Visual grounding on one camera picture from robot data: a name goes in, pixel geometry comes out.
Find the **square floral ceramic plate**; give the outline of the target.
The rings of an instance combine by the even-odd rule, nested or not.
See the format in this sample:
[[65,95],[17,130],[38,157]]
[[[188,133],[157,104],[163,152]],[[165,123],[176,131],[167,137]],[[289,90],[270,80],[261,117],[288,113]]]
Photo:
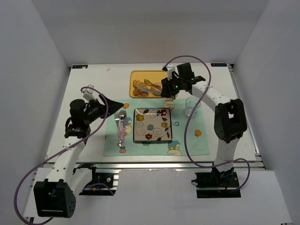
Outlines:
[[171,111],[168,108],[136,108],[133,141],[168,143],[173,140]]

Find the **green cartoon placemat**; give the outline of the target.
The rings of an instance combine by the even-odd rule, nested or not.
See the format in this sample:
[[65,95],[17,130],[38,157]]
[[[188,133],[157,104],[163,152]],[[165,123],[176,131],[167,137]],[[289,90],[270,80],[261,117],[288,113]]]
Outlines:
[[[106,120],[104,156],[191,156],[210,153],[207,132],[201,109],[187,122],[185,99],[133,98],[124,99],[123,109],[127,113],[124,147],[118,146],[114,117]],[[135,143],[133,141],[134,110],[136,108],[168,108],[172,118],[172,141],[157,143]]]

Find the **yellow plastic tray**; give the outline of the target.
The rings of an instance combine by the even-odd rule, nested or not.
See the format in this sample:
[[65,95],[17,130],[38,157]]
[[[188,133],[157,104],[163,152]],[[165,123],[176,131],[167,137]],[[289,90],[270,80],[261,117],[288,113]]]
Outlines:
[[149,80],[152,83],[161,83],[161,80],[167,77],[167,73],[162,70],[135,70],[130,74],[129,82],[129,96],[132,98],[141,98],[134,96],[134,85],[133,80],[138,80],[144,82],[144,80]]

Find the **clear drinking glass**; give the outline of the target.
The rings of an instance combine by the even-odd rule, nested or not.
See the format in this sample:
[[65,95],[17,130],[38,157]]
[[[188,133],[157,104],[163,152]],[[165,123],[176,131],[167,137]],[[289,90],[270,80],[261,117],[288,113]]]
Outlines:
[[193,113],[192,117],[196,116],[197,110],[198,110],[198,108],[199,108],[200,105],[201,105],[200,103],[197,104],[198,101],[199,101],[199,98],[194,97],[194,96],[188,97],[188,98],[186,99],[186,101],[185,101],[185,115],[186,115],[186,116],[189,117],[189,116],[191,115],[191,112],[192,112],[192,110],[193,110],[194,108],[195,108],[195,110],[194,110],[194,113]]

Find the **reddish brown bread piece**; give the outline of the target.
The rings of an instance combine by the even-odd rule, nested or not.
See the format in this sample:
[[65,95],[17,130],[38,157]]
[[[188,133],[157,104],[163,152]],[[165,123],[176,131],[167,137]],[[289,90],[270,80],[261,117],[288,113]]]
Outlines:
[[143,92],[141,90],[139,90],[138,88],[135,88],[133,90],[133,96],[134,97],[141,97],[141,98],[145,98],[148,96],[148,93],[147,92]]

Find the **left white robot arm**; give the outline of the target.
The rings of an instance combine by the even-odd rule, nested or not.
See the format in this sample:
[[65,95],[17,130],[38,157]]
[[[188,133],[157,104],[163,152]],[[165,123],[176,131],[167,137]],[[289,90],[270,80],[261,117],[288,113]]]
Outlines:
[[76,169],[76,162],[90,136],[90,125],[95,120],[121,109],[124,104],[104,96],[75,99],[70,103],[70,117],[66,122],[62,153],[44,181],[37,181],[33,192],[37,214],[46,218],[70,218],[76,207],[76,197],[92,181],[92,170]]

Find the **aluminium table front rail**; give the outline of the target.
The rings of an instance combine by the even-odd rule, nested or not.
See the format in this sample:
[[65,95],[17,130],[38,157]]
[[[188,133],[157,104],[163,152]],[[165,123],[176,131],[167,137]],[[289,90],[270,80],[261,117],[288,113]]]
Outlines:
[[167,169],[188,169],[200,167],[192,163],[85,163],[91,164],[99,169],[158,169],[158,168],[167,168]]

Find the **striped bread roll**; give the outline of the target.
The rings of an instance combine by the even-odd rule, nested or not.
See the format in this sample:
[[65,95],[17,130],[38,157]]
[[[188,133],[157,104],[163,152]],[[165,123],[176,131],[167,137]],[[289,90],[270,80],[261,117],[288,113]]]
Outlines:
[[148,93],[148,88],[147,86],[145,85],[145,83],[139,81],[139,80],[133,80],[133,86],[139,90],[140,92],[143,92],[143,93]]

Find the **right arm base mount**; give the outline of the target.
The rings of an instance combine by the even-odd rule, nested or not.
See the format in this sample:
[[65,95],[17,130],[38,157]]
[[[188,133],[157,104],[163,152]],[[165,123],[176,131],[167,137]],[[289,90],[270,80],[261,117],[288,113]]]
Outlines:
[[196,186],[199,199],[241,198],[240,190],[235,190],[240,186],[236,172],[220,183],[217,183],[212,173],[198,172],[195,173],[195,179],[191,180],[191,184]]

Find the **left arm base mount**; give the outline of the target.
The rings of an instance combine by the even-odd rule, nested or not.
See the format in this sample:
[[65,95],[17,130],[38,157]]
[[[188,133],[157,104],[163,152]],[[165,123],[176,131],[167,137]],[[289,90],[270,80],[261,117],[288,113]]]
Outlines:
[[88,169],[91,179],[79,195],[112,196],[118,186],[119,172],[113,169],[98,168],[95,164],[79,164],[73,174],[79,169]]

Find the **sugared orange donut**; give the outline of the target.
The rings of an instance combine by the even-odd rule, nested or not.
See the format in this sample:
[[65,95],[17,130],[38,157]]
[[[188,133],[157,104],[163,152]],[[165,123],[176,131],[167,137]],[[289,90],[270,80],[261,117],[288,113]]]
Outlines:
[[153,91],[155,91],[155,93],[153,93],[154,96],[160,96],[161,95],[161,91],[162,91],[162,83],[155,82],[150,87],[150,89],[153,90]]

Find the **metal serving tongs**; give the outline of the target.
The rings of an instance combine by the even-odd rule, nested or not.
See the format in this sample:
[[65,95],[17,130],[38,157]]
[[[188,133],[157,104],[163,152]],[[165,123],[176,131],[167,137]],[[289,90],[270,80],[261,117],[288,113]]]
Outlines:
[[155,93],[155,91],[153,91],[153,90],[150,89],[150,87],[153,85],[153,83],[152,83],[151,81],[145,79],[145,80],[144,80],[144,83],[145,83],[145,85],[146,85],[147,88],[148,88],[148,93],[152,93],[152,94]]

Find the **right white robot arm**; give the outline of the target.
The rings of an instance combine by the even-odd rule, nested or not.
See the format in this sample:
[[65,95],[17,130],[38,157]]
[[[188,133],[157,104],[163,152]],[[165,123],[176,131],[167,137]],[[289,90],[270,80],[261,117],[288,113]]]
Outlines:
[[162,68],[167,73],[162,83],[161,96],[174,98],[181,90],[204,102],[214,112],[214,131],[218,137],[216,158],[212,165],[212,176],[217,182],[233,174],[233,161],[237,144],[247,130],[243,102],[230,99],[213,89],[210,82],[195,76],[190,63]]

